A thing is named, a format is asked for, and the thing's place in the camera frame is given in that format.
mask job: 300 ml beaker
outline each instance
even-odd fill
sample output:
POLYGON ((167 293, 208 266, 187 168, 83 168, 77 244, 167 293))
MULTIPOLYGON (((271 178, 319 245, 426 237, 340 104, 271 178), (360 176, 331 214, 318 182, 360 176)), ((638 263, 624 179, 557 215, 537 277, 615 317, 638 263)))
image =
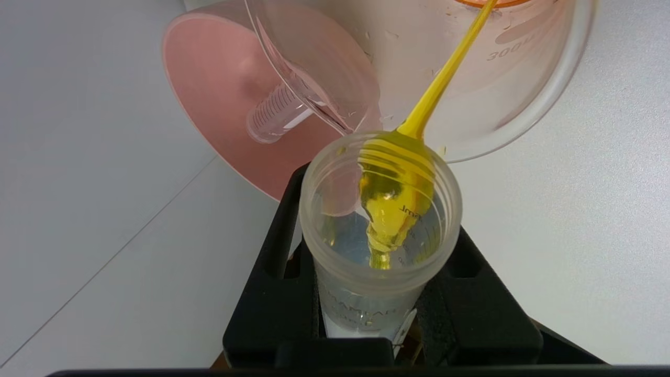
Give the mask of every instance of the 300 ml beaker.
POLYGON ((388 269, 370 267, 370 219, 360 204, 358 158, 365 143, 383 133, 355 133, 323 149, 306 172, 300 198, 299 219, 315 260, 321 308, 339 326, 359 331, 402 323, 451 255, 462 217, 454 175, 428 150, 435 172, 430 207, 390 253, 388 269))

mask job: measuring cup markings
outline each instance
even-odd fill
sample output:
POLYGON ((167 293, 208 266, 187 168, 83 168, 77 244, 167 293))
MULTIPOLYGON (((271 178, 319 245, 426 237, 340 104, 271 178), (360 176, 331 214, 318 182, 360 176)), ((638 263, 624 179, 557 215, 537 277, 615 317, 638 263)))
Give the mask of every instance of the measuring cup markings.
POLYGON ((375 323, 378 323, 385 317, 397 314, 397 308, 386 309, 386 310, 377 309, 374 311, 369 311, 366 309, 361 309, 352 306, 353 304, 345 303, 345 301, 350 299, 354 299, 356 301, 363 301, 364 297, 360 296, 359 294, 351 293, 345 288, 340 288, 339 290, 342 291, 342 293, 344 293, 348 297, 338 298, 331 290, 326 288, 325 284, 322 281, 319 281, 319 291, 325 293, 326 298, 329 299, 330 301, 329 303, 325 304, 332 309, 332 313, 335 314, 335 318, 341 319, 349 324, 356 326, 364 325, 365 327, 372 327, 373 325, 375 325, 375 323))

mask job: white table surface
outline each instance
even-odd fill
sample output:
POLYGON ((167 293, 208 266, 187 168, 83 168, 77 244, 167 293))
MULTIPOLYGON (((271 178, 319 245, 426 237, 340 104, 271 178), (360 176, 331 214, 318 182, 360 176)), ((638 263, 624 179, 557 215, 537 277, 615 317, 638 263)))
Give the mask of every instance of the white table surface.
POLYGON ((526 312, 612 363, 670 364, 669 18, 601 1, 556 106, 452 165, 464 227, 526 312))
MULTIPOLYGON (((612 363, 670 362, 670 3, 643 5, 603 0, 549 114, 452 166, 464 226, 528 314, 612 363)), ((275 208, 215 158, 0 376, 207 366, 275 208)))

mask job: white countertop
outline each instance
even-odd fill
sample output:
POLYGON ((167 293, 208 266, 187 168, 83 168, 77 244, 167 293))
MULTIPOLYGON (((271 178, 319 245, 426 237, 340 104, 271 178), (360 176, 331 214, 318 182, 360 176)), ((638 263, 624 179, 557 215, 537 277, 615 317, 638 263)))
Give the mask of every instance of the white countertop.
POLYGON ((611 363, 670 363, 670 2, 601 1, 555 107, 452 165, 464 227, 526 312, 611 363))

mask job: plastic cup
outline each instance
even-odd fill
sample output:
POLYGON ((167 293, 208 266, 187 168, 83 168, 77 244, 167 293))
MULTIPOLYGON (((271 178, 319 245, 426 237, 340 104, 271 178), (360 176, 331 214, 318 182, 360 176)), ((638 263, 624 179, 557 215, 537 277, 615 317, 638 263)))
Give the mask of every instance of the plastic cup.
POLYGON ((462 217, 458 183, 444 160, 429 151, 435 171, 430 208, 391 252, 390 269, 370 267, 369 219, 360 206, 357 160, 365 142, 382 133, 355 133, 323 149, 306 172, 300 197, 299 220, 314 257, 322 311, 356 331, 402 323, 451 255, 462 217))

